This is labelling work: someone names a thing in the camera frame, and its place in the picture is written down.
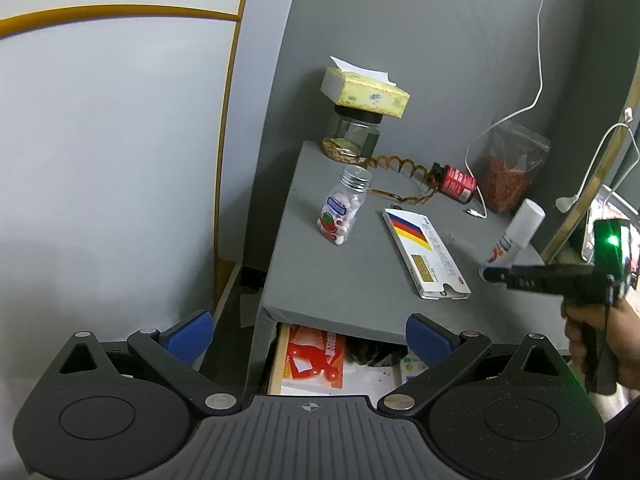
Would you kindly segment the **right hand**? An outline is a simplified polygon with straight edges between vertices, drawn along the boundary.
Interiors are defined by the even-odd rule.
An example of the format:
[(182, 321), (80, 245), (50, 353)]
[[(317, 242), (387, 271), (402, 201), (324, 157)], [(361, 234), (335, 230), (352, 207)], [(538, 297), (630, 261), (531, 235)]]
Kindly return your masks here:
[(585, 368), (587, 347), (582, 329), (589, 325), (605, 333), (608, 348), (616, 355), (618, 382), (630, 389), (639, 390), (639, 311), (637, 298), (629, 292), (605, 311), (600, 304), (576, 306), (564, 300), (561, 315), (565, 321), (568, 350), (575, 365)]

